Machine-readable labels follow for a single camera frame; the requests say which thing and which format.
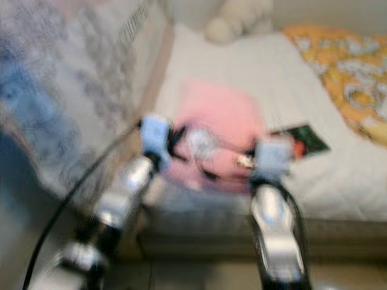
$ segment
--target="wall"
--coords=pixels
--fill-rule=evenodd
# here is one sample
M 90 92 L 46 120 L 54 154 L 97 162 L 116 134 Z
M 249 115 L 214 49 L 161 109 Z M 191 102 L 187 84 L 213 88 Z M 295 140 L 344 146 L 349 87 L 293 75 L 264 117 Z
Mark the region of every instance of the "wall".
M 387 33 L 385 0 L 274 0 L 276 27 L 298 22 L 349 28 L 364 34 Z
M 166 0 L 176 22 L 202 29 L 223 0 Z M 387 33 L 386 0 L 274 0 L 276 28 L 300 22 Z

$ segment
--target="pink cloth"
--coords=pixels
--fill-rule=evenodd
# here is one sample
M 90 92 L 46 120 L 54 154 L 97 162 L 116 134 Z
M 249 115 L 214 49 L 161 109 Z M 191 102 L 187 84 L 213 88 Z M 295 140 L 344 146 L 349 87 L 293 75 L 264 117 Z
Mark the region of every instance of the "pink cloth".
M 264 134 L 255 108 L 250 97 L 241 91 L 210 82 L 188 80 L 183 86 L 183 102 L 174 124 L 175 129 L 187 126 L 188 132 L 176 145 L 175 152 L 189 160 L 185 163 L 173 158 L 166 176 L 193 189 L 247 193 L 246 179 L 241 178 L 247 177 L 248 171 L 235 164 L 242 154 L 236 150 L 252 149 L 254 140 Z M 189 147 L 189 132 L 199 128 L 214 134 L 221 142 L 222 148 L 218 148 L 211 158 L 201 159 L 207 171 L 221 177 L 216 181 L 200 170 Z

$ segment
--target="floor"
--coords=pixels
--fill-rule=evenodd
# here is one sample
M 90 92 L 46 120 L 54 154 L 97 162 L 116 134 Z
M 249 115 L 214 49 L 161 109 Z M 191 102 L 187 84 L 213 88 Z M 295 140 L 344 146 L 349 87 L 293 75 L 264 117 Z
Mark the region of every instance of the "floor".
M 315 290 L 387 289 L 387 265 L 314 263 Z M 116 290 L 253 290 L 260 289 L 256 266 L 249 262 L 153 262 L 117 265 L 107 289 Z
M 20 290 L 32 250 L 58 202 L 38 186 L 27 158 L 0 133 L 0 289 Z M 65 211 L 44 244 L 37 266 L 73 236 L 77 216 Z

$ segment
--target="white bedsheet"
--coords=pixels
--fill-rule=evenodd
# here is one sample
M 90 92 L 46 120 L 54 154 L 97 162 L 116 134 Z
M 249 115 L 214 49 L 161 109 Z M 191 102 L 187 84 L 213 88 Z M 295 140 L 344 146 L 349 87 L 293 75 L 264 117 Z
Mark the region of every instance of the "white bedsheet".
M 184 79 L 194 77 L 248 92 L 267 126 L 309 123 L 331 151 L 298 161 L 285 184 L 308 218 L 387 221 L 387 149 L 358 137 L 343 122 L 328 93 L 293 44 L 281 33 L 219 47 L 177 26 L 156 111 L 175 116 Z M 240 196 L 210 198 L 158 180 L 148 202 L 166 211 L 234 207 Z

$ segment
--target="bed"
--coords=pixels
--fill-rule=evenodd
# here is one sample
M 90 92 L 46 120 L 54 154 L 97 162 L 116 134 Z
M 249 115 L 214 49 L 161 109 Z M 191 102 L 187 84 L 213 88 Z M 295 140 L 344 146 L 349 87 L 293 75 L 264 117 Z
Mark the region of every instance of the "bed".
M 348 126 L 289 37 L 218 47 L 183 25 L 175 32 L 156 112 L 173 118 L 182 81 L 194 77 L 249 93 L 269 129 L 308 123 L 331 150 L 292 164 L 284 182 L 306 217 L 311 255 L 385 259 L 387 149 Z M 147 256 L 168 258 L 251 255 L 249 202 L 158 178 L 145 202 L 151 222 L 142 247 Z

